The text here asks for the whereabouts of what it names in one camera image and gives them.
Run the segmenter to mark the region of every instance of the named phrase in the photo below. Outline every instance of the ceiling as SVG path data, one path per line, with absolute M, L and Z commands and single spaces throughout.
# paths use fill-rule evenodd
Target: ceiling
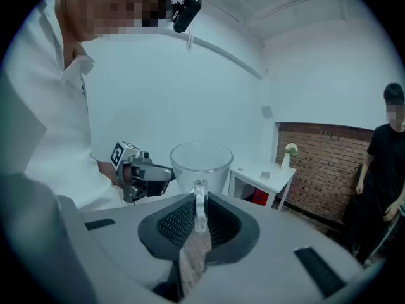
M 245 26 L 261 43 L 311 23 L 369 14 L 360 0 L 204 0 Z

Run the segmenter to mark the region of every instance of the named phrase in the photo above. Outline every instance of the man in black shirt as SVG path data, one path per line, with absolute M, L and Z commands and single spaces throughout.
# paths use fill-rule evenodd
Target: man in black shirt
M 343 245 L 351 250 L 361 238 L 356 258 L 368 258 L 405 200 L 405 97 L 399 84 L 384 90 L 388 124 L 375 129 L 356 187 L 359 211 L 346 227 Z

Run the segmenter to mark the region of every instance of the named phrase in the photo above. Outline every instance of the human hand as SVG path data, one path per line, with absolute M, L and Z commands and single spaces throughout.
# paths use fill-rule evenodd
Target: human hand
M 124 167 L 124 181 L 128 184 L 132 181 L 131 166 L 126 165 Z
M 398 212 L 399 206 L 401 204 L 398 201 L 393 202 L 390 206 L 388 206 L 387 210 L 385 211 L 384 221 L 390 222 Z
M 357 184 L 357 187 L 356 187 L 356 194 L 357 195 L 362 194 L 364 188 L 365 187 L 364 187 L 363 181 L 359 181 L 359 183 Z

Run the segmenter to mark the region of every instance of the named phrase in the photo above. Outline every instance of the red object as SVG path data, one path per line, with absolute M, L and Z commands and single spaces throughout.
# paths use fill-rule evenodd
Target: red object
M 268 194 L 260 189 L 256 189 L 253 195 L 252 203 L 266 206 Z

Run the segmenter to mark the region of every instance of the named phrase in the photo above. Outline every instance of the white vase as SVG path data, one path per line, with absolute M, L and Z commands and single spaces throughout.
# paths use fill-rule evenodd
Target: white vase
M 283 163 L 281 164 L 281 170 L 287 171 L 290 166 L 290 153 L 284 153 Z

